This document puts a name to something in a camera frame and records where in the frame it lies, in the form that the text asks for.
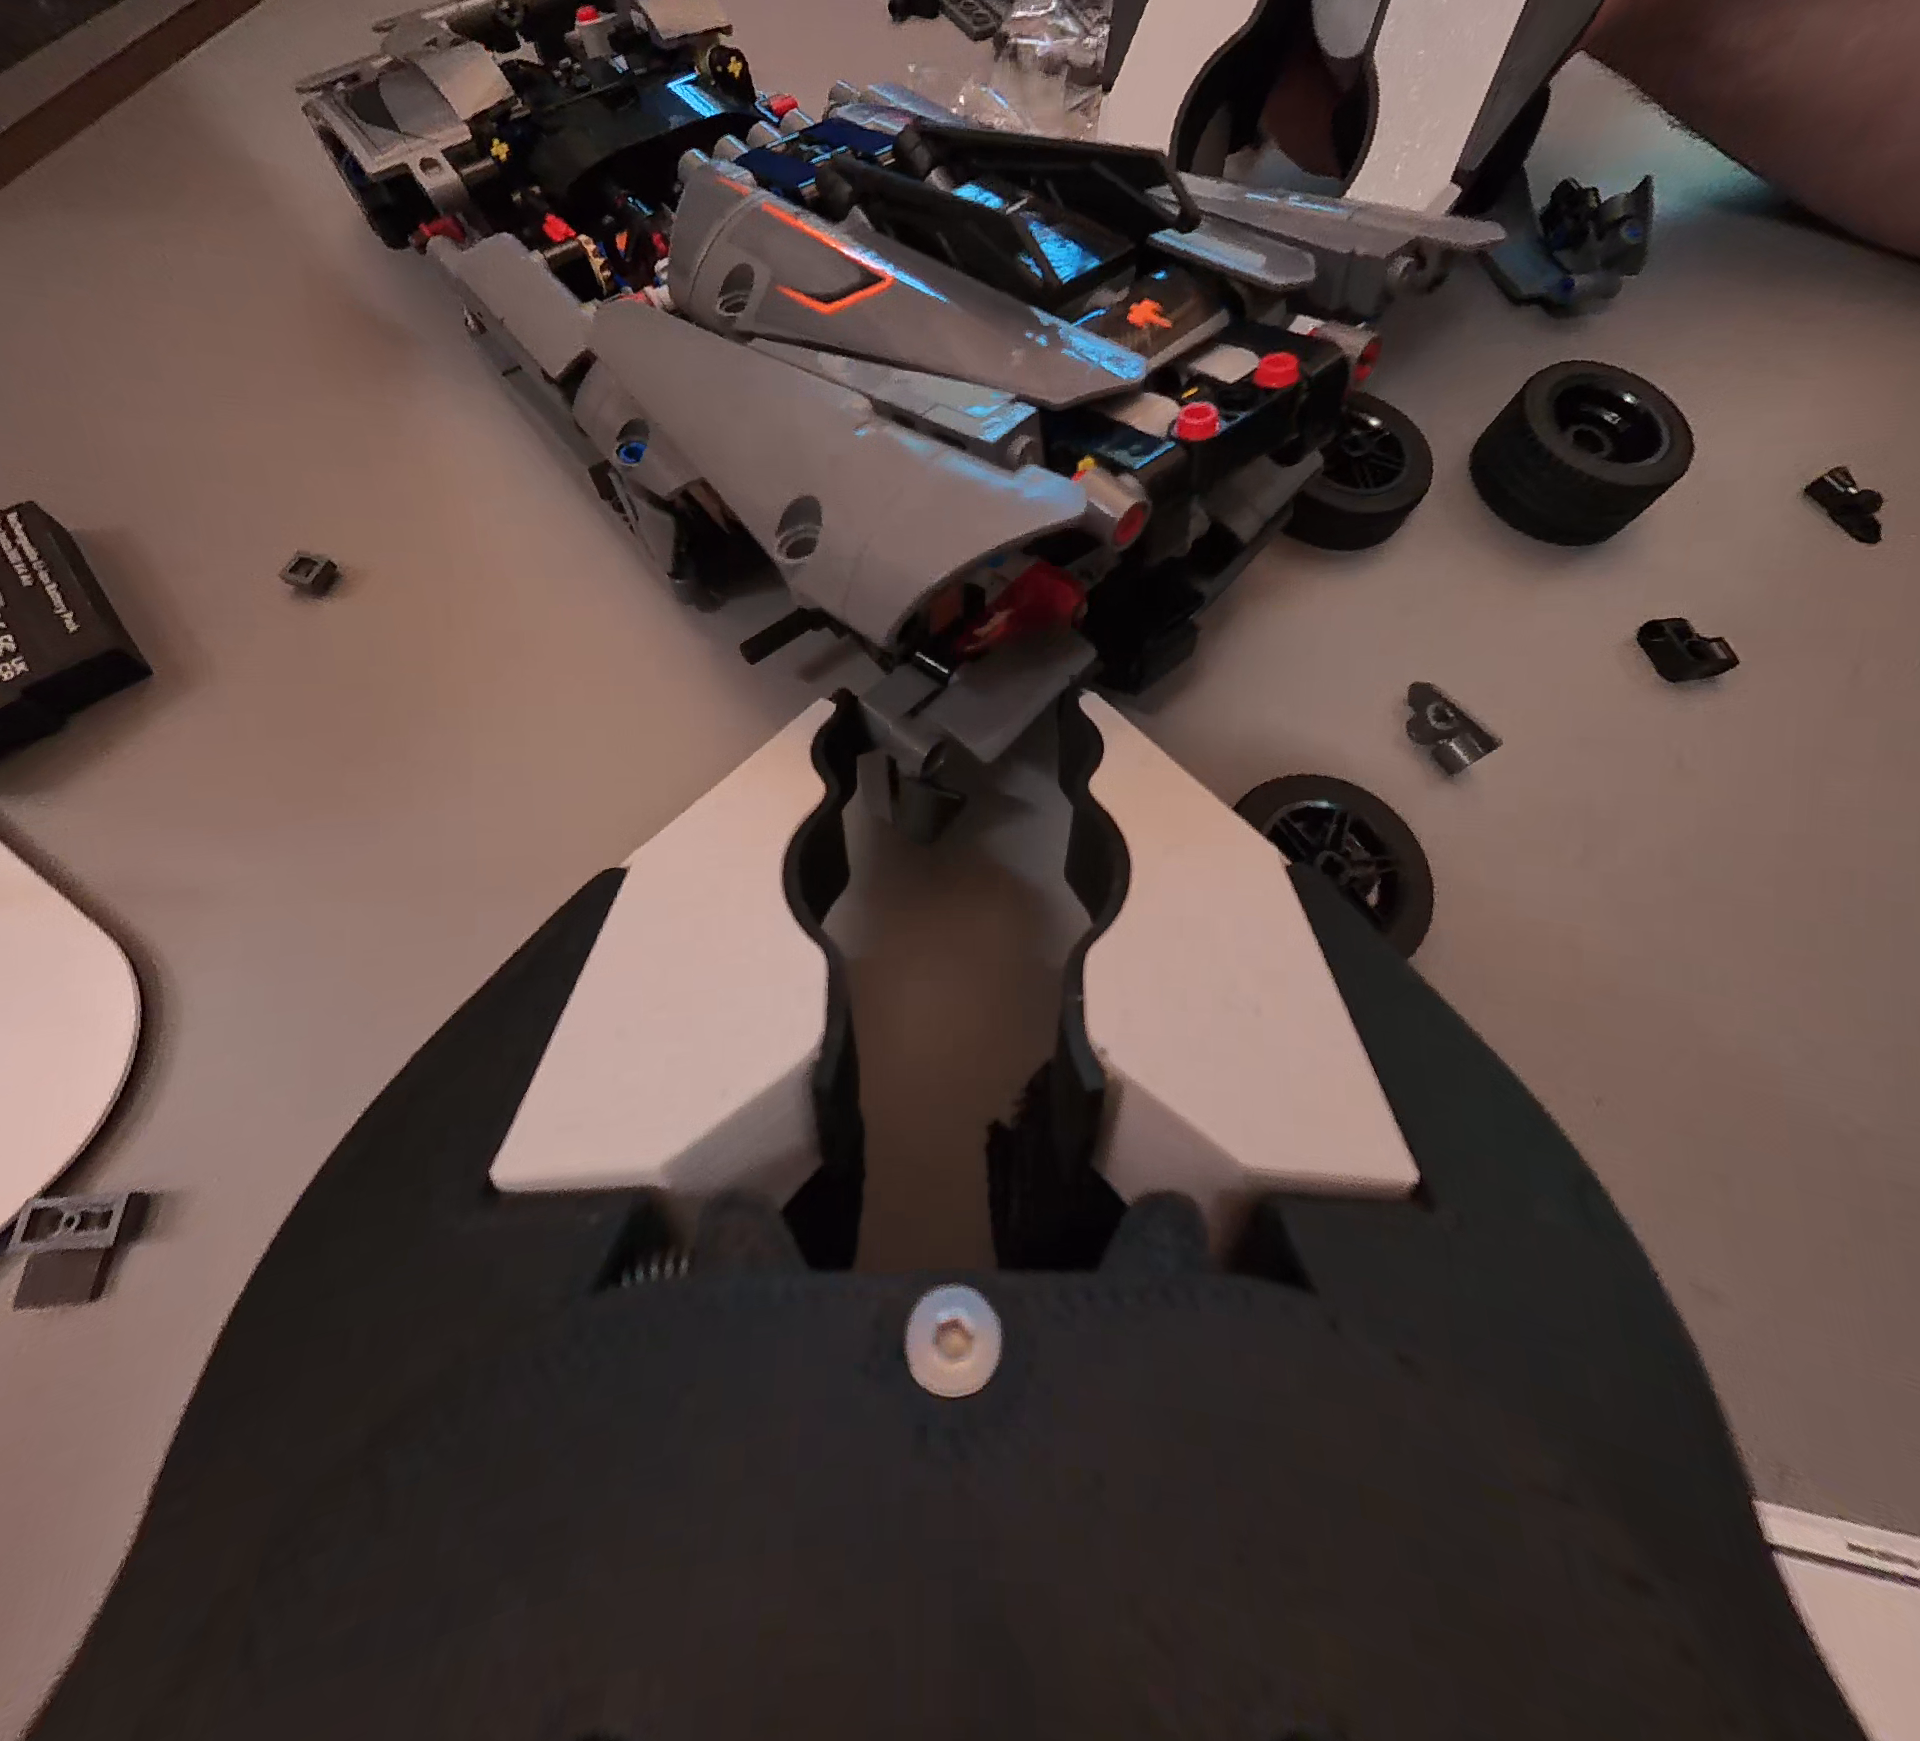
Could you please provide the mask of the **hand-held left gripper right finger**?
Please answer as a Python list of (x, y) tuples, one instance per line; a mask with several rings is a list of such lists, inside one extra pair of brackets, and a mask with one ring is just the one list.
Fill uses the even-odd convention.
[(1223, 1260), (1261, 1202), (1411, 1199), (1418, 1171), (1279, 853), (1108, 703), (1057, 711), (1085, 930), (1052, 1056), (989, 1131), (1000, 1265), (1096, 1265), (1171, 1198)]

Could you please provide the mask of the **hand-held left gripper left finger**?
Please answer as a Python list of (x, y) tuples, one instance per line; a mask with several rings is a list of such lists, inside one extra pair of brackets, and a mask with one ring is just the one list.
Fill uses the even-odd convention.
[(508, 1195), (770, 1199), (807, 1262), (859, 1247), (866, 1127), (846, 962), (844, 813), (871, 751), (851, 697), (635, 849), (490, 1170)]

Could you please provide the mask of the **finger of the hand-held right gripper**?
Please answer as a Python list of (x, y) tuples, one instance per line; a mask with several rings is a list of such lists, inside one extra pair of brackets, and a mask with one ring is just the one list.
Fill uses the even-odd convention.
[(1219, 174), (1271, 152), (1316, 174), (1316, 35), (1310, 0), (1143, 0), (1109, 56), (1108, 143)]
[(1366, 123), (1345, 196), (1441, 213), (1528, 0), (1316, 0), (1316, 48)]

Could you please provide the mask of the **black spoked lego wheel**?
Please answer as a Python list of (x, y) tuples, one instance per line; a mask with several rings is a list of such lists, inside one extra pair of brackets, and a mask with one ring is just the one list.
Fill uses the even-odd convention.
[(1327, 553), (1392, 540), (1432, 483), (1432, 451), (1416, 421), (1368, 391), (1353, 391), (1317, 473), (1286, 509), (1284, 534)]
[(1331, 884), (1403, 957), (1434, 919), (1434, 876), (1411, 826), (1378, 795), (1344, 776), (1290, 772), (1236, 800), (1236, 815), (1288, 865)]

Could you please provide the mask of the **grey and black lego car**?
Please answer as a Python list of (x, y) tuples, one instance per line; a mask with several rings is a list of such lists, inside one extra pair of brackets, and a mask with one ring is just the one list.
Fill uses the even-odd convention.
[(444, 0), (297, 84), (387, 249), (694, 606), (778, 579), (878, 670), (919, 838), (1085, 684), (1135, 695), (1276, 535), (1331, 545), (1326, 463), (1388, 299), (1501, 225), (1260, 193), (993, 128), (906, 89), (757, 86), (717, 0)]

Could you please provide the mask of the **person's right forearm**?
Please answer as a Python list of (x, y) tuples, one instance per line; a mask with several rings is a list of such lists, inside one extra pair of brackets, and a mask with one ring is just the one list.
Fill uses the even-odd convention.
[(1917, 0), (1604, 0), (1584, 51), (1814, 219), (1917, 254)]

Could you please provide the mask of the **clear bag of lego parts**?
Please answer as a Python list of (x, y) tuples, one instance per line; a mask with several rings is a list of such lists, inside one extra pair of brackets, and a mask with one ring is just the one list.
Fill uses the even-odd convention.
[(1007, 0), (984, 56), (937, 99), (976, 128), (1096, 143), (1113, 10), (1116, 0)]

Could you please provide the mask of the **grey lego panel subassembly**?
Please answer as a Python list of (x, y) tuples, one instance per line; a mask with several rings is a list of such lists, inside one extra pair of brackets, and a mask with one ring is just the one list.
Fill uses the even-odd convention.
[(1491, 208), (1502, 237), (1478, 261), (1515, 305), (1553, 318), (1591, 314), (1643, 271), (1652, 193), (1648, 174), (1610, 196), (1563, 179), (1545, 202), (1532, 202), (1528, 174), (1521, 170)]

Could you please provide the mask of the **dark grey lego clip piece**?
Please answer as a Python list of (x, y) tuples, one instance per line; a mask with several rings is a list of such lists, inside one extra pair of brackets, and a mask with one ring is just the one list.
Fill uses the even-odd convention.
[(1429, 683), (1407, 689), (1404, 708), (1407, 741), (1447, 776), (1469, 772), (1502, 747), (1497, 732)]

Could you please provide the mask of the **wide black lego tyre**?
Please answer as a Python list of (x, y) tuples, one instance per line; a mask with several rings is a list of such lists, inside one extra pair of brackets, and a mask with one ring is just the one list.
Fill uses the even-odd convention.
[(1694, 451), (1687, 418), (1643, 375), (1607, 361), (1554, 361), (1477, 437), (1469, 473), (1508, 527), (1589, 547), (1683, 479)]

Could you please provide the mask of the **black angled lego connector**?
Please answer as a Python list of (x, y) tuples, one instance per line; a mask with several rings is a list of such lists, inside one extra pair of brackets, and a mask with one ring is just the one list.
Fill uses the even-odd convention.
[(1667, 686), (1716, 683), (1741, 667), (1729, 641), (1702, 635), (1686, 618), (1652, 618), (1634, 631), (1634, 644)]

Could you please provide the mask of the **grey flat lego plate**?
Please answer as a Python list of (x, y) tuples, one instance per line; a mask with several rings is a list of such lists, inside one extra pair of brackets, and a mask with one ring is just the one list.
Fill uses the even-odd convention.
[(5, 1243), (15, 1264), (11, 1307), (47, 1313), (98, 1302), (117, 1253), (144, 1232), (153, 1202), (144, 1190), (26, 1202)]

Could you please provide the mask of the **white rounded board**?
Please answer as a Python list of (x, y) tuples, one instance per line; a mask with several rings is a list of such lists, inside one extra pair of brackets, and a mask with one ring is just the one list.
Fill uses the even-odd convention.
[(120, 942), (2, 847), (2, 1222), (95, 1142), (132, 1072), (142, 995)]

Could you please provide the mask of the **black battery pack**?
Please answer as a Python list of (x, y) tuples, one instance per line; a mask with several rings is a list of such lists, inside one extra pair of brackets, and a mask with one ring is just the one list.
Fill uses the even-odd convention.
[(2, 512), (2, 754), (153, 677), (77, 537), (34, 502)]

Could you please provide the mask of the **white paper sheet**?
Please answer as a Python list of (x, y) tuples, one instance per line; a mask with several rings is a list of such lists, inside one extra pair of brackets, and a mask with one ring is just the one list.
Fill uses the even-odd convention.
[(1917, 1737), (1917, 1539), (1756, 1505), (1796, 1611), (1871, 1739)]

